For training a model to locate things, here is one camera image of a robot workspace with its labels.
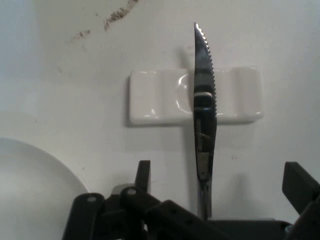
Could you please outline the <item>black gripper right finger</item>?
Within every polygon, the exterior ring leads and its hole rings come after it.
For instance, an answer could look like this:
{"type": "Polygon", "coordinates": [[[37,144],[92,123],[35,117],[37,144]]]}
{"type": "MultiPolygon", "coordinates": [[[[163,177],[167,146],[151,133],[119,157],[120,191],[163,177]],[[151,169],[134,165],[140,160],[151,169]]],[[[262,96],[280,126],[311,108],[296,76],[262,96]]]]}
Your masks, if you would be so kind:
{"type": "Polygon", "coordinates": [[[298,213],[286,240],[320,238],[320,184],[298,163],[286,162],[282,192],[298,213]]]}

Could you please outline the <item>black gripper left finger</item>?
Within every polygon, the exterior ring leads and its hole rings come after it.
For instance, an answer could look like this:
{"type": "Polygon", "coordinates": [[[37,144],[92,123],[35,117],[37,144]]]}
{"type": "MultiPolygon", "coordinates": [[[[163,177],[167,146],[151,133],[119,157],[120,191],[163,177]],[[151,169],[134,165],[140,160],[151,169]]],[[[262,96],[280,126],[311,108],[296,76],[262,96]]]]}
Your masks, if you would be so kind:
{"type": "Polygon", "coordinates": [[[225,240],[226,234],[171,200],[148,192],[151,162],[141,160],[134,184],[105,198],[77,196],[71,206],[64,240],[225,240]]]}

